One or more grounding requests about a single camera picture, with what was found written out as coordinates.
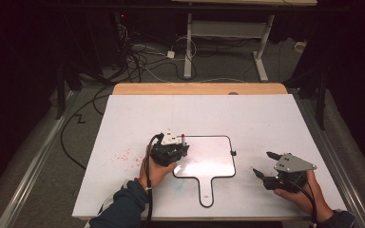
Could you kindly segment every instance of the sleeve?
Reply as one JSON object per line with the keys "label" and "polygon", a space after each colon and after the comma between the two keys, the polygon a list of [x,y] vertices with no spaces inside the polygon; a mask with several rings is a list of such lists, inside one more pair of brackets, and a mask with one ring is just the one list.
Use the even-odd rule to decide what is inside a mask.
{"label": "sleeve", "polygon": [[140,227],[141,213],[148,202],[147,193],[137,181],[126,180],[121,190],[103,203],[99,215],[85,228]]}
{"label": "sleeve", "polygon": [[355,222],[355,216],[348,211],[334,211],[334,215],[320,223],[320,228],[351,228]]}

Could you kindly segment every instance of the human hand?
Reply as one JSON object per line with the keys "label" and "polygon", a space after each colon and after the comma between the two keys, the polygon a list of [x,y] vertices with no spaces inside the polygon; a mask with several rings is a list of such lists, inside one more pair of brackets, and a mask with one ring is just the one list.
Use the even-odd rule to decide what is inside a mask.
{"label": "human hand", "polygon": [[[322,195],[321,187],[319,186],[316,175],[313,170],[307,171],[307,180],[309,184],[304,184],[303,189],[312,197],[314,195],[314,199],[316,201],[316,208],[317,208],[317,221],[323,222],[329,219],[331,216],[334,215],[333,210],[328,206],[327,202]],[[301,192],[297,193],[290,193],[283,189],[275,189],[274,193],[286,200],[291,201],[294,203],[301,211],[311,215],[313,213],[313,205],[308,200],[308,198]]]}
{"label": "human hand", "polygon": [[150,156],[146,156],[142,161],[140,175],[141,185],[144,189],[146,189],[147,187],[147,177],[145,172],[147,159],[149,159],[149,178],[152,187],[156,187],[157,185],[159,185],[163,181],[165,175],[171,173],[177,167],[177,164],[175,162],[170,163],[167,167],[161,166],[155,163]]}

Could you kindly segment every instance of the gray floor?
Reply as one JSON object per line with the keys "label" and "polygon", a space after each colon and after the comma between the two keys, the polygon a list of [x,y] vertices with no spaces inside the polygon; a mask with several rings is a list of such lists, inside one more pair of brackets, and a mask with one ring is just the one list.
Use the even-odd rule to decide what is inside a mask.
{"label": "gray floor", "polygon": [[[257,49],[258,44],[251,41],[244,47],[219,46],[220,50],[215,54],[215,46],[198,43],[197,56],[194,57],[197,77],[193,81],[259,83],[258,73],[251,54],[252,50]],[[283,82],[291,77],[300,58],[300,54],[293,51],[294,44],[294,41],[288,40],[280,44],[267,45],[262,60],[270,82]],[[167,48],[156,44],[148,46],[155,49],[148,48],[146,51],[167,52]],[[151,62],[163,58],[147,54],[145,56]],[[183,58],[183,54],[178,53],[176,59],[179,58]],[[183,76],[182,61],[161,63],[176,64],[179,75]],[[106,75],[113,72],[110,67],[105,67],[104,71]],[[16,189],[24,187],[23,189],[29,190],[20,201],[14,203],[18,210],[9,219],[8,227],[83,227],[85,225],[84,221],[71,217],[85,171],[65,155],[60,140],[63,128],[58,128],[58,126],[64,126],[66,117],[70,117],[86,102],[91,101],[97,92],[103,88],[102,85],[89,80],[87,76],[81,78],[84,82],[83,89],[80,92],[69,92],[67,111],[60,121],[55,120],[56,97],[55,94],[52,95],[52,109],[23,142],[0,180],[0,218],[10,205],[10,200],[14,197]],[[174,65],[170,64],[158,66],[142,74],[142,82],[160,83],[164,81],[183,82],[177,78]],[[109,94],[111,90],[112,87],[108,87],[100,95]],[[297,91],[295,89],[291,89],[289,92],[295,94],[296,97]],[[355,226],[365,227],[365,159],[350,135],[346,124],[340,118],[334,98],[328,91],[324,116],[326,130],[324,131],[318,128],[314,119],[315,100],[297,99],[297,102],[318,149],[330,167],[337,187],[342,192],[348,209],[354,212],[357,217]],[[100,112],[104,112],[106,98],[98,100],[95,104]],[[102,115],[93,108],[92,104],[86,105],[77,114],[82,114],[79,123],[77,117],[69,121],[64,130],[63,140],[67,152],[78,162],[86,165]],[[42,154],[45,156],[36,160],[36,157]],[[41,169],[30,170],[29,168],[35,163],[41,163]],[[28,173],[34,174],[34,179],[31,179],[32,181],[27,186],[19,185],[25,174]],[[308,221],[283,222],[285,228],[308,227],[308,224]]]}

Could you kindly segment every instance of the white desk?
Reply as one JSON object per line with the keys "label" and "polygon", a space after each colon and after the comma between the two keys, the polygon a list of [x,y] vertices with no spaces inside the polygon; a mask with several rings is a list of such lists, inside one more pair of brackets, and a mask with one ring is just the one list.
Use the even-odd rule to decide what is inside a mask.
{"label": "white desk", "polygon": [[[315,6],[317,0],[173,0],[185,2],[190,5],[195,3],[220,3],[220,4],[241,4],[241,5],[289,5],[293,7]],[[269,15],[266,23],[242,23],[242,22],[214,22],[196,21],[192,19],[192,13],[188,13],[186,33],[186,54],[184,62],[184,78],[191,78],[191,67],[193,53],[191,47],[192,36],[207,37],[238,37],[238,38],[260,38],[259,50],[253,52],[254,61],[262,82],[268,82],[265,67],[262,63],[262,53],[265,49],[268,36],[272,28],[275,15]]]}
{"label": "white desk", "polygon": [[96,216],[125,179],[138,177],[146,145],[167,128],[176,134],[229,136],[237,151],[237,173],[213,180],[214,203],[209,208],[201,206],[195,180],[168,175],[153,191],[153,219],[306,219],[295,205],[265,190],[253,173],[254,167],[267,176],[277,174],[276,161],[266,151],[292,153],[316,164],[330,206],[345,208],[291,95],[114,95],[108,100],[72,215]]}

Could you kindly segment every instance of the white board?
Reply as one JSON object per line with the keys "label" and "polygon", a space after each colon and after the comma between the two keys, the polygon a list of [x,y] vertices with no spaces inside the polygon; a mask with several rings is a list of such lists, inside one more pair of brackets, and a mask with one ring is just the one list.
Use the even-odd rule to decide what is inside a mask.
{"label": "white board", "polygon": [[198,182],[168,175],[153,190],[153,218],[299,219],[295,205],[267,191],[253,168],[275,176],[265,152],[292,153],[315,164],[332,208],[345,208],[292,95],[115,95],[108,99],[73,216],[95,217],[124,180],[139,176],[150,139],[165,129],[176,135],[227,135],[236,175],[214,179],[214,203],[198,203]]}
{"label": "white board", "polygon": [[233,148],[227,136],[185,136],[189,154],[174,169],[176,178],[198,181],[199,201],[210,207],[214,202],[212,180],[231,178],[236,174]]}

